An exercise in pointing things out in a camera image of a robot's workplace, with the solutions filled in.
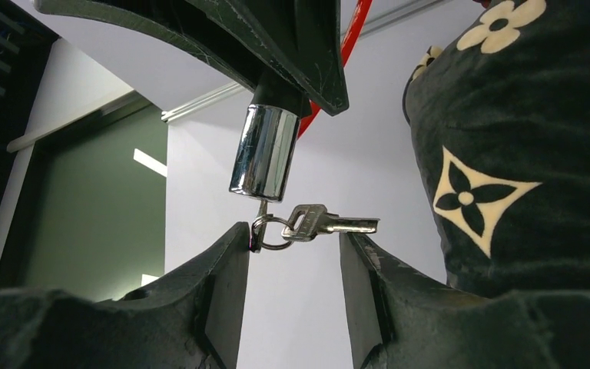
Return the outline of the red cable lock keys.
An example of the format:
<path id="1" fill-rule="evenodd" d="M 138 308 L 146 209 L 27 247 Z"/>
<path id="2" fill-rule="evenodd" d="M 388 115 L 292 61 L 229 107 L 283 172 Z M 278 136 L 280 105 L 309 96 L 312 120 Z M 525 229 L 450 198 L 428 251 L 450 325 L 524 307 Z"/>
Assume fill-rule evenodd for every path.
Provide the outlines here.
<path id="1" fill-rule="evenodd" d="M 374 234 L 378 218 L 347 218 L 328 212 L 323 204 L 299 204 L 288 219 L 268 213 L 268 201 L 261 200 L 257 216 L 250 225 L 249 249 L 258 253 L 263 249 L 280 251 L 296 242 L 310 242 L 322 234 L 358 233 Z M 283 225 L 281 244 L 267 243 L 264 238 L 268 224 Z"/>

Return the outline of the red cable lock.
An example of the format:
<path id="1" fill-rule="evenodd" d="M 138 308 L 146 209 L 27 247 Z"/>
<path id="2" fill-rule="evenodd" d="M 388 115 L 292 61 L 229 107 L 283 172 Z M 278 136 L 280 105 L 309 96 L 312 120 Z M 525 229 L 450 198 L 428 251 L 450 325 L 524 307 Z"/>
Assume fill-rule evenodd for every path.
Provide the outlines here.
<path id="1" fill-rule="evenodd" d="M 344 70 L 370 9 L 358 1 L 346 32 L 340 28 L 340 57 Z M 300 122 L 323 109 L 269 68 L 260 75 L 247 108 L 229 190 L 236 194 L 283 200 Z"/>

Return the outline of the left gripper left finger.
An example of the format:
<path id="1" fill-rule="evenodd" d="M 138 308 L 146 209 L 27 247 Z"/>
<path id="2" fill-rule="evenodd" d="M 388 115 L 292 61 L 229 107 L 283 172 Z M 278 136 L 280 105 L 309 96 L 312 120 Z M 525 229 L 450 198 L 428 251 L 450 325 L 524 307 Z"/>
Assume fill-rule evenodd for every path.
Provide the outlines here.
<path id="1" fill-rule="evenodd" d="M 250 252 L 236 223 L 207 250 L 122 299 L 0 290 L 0 368 L 234 368 Z"/>

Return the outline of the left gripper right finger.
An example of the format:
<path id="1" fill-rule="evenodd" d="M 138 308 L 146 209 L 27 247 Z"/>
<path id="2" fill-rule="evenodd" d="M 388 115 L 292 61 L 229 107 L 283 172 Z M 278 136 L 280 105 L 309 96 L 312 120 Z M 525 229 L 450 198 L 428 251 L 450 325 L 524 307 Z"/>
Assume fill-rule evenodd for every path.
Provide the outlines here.
<path id="1" fill-rule="evenodd" d="M 450 288 L 364 234 L 340 235 L 355 368 L 590 368 L 590 291 Z"/>

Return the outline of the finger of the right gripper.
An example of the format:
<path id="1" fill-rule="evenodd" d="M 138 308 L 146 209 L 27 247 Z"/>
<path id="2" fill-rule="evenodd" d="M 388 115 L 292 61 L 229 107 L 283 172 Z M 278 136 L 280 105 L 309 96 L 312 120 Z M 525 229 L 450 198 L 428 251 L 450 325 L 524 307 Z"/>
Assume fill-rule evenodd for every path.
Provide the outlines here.
<path id="1" fill-rule="evenodd" d="M 269 68 L 328 115 L 350 106 L 339 1 L 192 1 L 219 40 L 212 64 L 251 91 Z"/>
<path id="2" fill-rule="evenodd" d="M 188 1 L 35 1 L 46 15 L 89 19 L 151 36 L 254 91 L 263 68 L 236 38 Z"/>

